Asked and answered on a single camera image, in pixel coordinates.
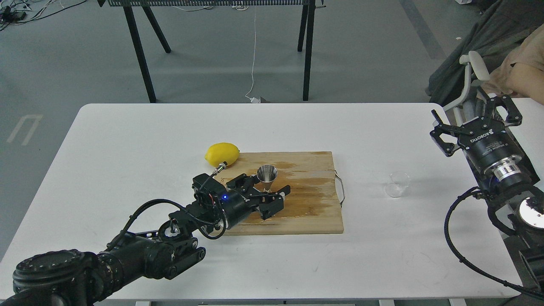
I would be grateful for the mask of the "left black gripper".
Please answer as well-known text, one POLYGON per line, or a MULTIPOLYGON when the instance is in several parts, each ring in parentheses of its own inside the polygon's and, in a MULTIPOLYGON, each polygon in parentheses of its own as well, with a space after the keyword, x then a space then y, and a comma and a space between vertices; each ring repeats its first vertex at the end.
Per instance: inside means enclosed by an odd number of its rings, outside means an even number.
POLYGON ((277 192, 260 192, 255 184, 260 180, 256 175, 243 173, 226 184, 227 192, 220 196, 220 203, 226 216, 226 229, 230 230, 254 212, 262 220, 269 219, 284 208, 285 197, 291 193, 286 185, 277 192))

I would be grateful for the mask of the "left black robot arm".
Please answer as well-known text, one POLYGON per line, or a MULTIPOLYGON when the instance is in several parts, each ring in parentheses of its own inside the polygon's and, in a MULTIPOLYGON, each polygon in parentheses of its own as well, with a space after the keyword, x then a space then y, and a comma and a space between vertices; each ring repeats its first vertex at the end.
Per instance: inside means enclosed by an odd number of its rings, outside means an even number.
POLYGON ((60 250, 21 261, 12 274, 15 294, 2 306, 93 306, 139 278, 174 279, 206 255, 194 231, 216 240, 251 213, 266 220, 283 210, 289 185, 275 192, 258 190, 260 178, 245 173, 221 184, 215 176, 226 167, 222 162, 212 174, 194 177, 195 200, 186 207, 167 199, 142 204, 103 252, 60 250), (144 211, 162 203, 177 211, 159 229, 129 231, 144 211))

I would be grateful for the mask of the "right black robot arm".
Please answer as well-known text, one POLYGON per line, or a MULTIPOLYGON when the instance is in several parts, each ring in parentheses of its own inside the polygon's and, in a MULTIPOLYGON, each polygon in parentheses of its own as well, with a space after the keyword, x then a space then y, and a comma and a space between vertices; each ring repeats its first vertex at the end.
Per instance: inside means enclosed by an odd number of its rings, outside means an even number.
POLYGON ((523 117, 507 95, 484 99, 478 116, 462 125, 445 124, 435 110, 436 126, 430 132, 445 156, 462 150, 477 182, 476 187, 459 195, 446 213, 444 235, 457 259, 471 270, 537 300, 543 300, 543 191, 536 186, 538 177, 527 155, 510 132, 523 117), (468 197, 483 199, 487 215, 494 227, 507 236, 519 238, 523 248, 519 257, 534 289, 515 285, 476 267, 454 246, 450 236, 453 211, 468 197))

